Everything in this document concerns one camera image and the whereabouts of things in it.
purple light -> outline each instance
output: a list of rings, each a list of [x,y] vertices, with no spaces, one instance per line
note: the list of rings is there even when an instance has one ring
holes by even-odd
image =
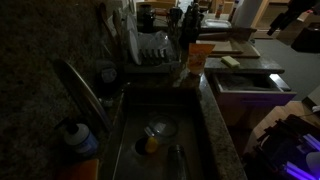
[[[315,177],[311,176],[307,172],[299,169],[296,165],[291,162],[287,162],[286,172],[297,179],[308,179],[308,180],[316,180]]]
[[[320,142],[315,139],[311,134],[307,134],[303,136],[304,139],[307,140],[307,142],[314,147],[316,150],[320,151]]]
[[[290,169],[287,169],[287,173],[290,174],[291,176],[299,179],[299,180],[305,179],[304,176],[302,176],[302,175],[300,175],[300,174],[298,174],[298,173],[296,173],[296,172],[294,172],[294,171],[292,171]]]

soap bottle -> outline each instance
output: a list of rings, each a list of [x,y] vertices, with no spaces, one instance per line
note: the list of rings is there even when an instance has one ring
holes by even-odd
[[[55,129],[65,125],[65,143],[77,154],[90,157],[97,152],[98,141],[85,124],[76,124],[68,118],[61,121]]]

cutting board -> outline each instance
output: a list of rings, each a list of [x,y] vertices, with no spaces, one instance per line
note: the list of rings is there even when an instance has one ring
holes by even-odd
[[[207,42],[210,43],[210,41],[203,41],[203,40],[200,41],[200,43],[207,43]],[[209,55],[209,57],[231,56],[233,58],[253,58],[253,59],[260,57],[260,53],[257,51],[257,49],[247,41],[236,41],[234,39],[230,39],[229,42],[230,42],[230,45],[227,42],[218,44],[217,49],[215,47],[212,53]]]
[[[215,44],[211,54],[241,54],[243,53],[242,48],[238,43],[233,40],[226,41],[208,41],[208,40],[197,40],[197,44]]]

dark wall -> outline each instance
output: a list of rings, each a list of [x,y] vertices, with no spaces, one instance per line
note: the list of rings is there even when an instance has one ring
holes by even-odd
[[[79,114],[50,60],[93,83],[101,57],[96,0],[0,3],[0,179],[53,179],[61,163],[53,127]]]

kitchen sink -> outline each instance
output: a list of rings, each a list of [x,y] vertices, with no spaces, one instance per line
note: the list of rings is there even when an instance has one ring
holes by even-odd
[[[191,179],[218,179],[197,94],[195,89],[127,88],[102,160],[100,179],[168,179],[168,148],[176,144],[184,148]],[[174,122],[177,132],[160,141],[156,152],[141,153],[144,129],[157,116]]]

